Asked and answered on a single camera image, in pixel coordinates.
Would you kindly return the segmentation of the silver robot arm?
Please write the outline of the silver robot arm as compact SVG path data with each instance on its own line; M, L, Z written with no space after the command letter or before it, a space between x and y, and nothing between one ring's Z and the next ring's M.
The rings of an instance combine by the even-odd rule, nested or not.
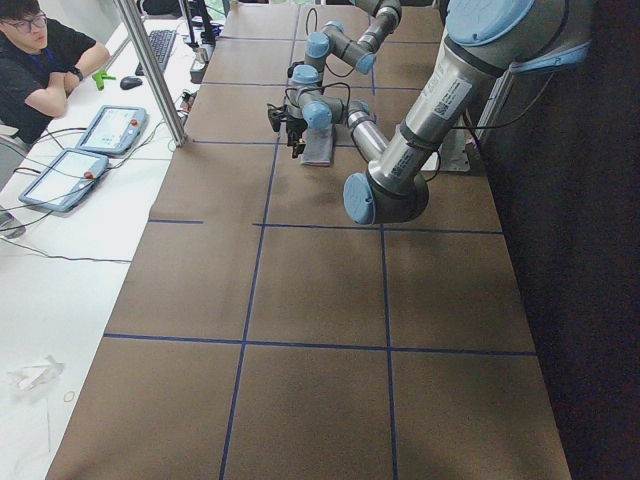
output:
M367 159L350 175L343 201L362 225L408 222L426 208L429 192L421 169L474 99L506 71L553 72L582 62L591 38L591 1L452 1L433 73L386 139L356 101L347 126Z
M356 7L372 17L362 36L353 40L338 21L327 22L307 36L305 57L290 65L281 106L269 104L267 117L274 132L286 129L286 144L292 157L303 165L328 166L333 159L335 127L344 124L352 101L325 94L331 86L324 82L327 59L343 61L361 74L369 74L376 53L402 18L398 1L355 1Z

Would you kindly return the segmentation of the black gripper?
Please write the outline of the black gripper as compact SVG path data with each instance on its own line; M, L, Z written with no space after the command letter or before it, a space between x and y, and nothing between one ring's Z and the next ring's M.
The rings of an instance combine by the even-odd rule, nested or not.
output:
M306 142L303 138L303 120L293 116L287 105L275 106L267 104L267 118L272 130L279 133L282 126L287 131L287 146L291 149L291 157L298 158L304 153Z

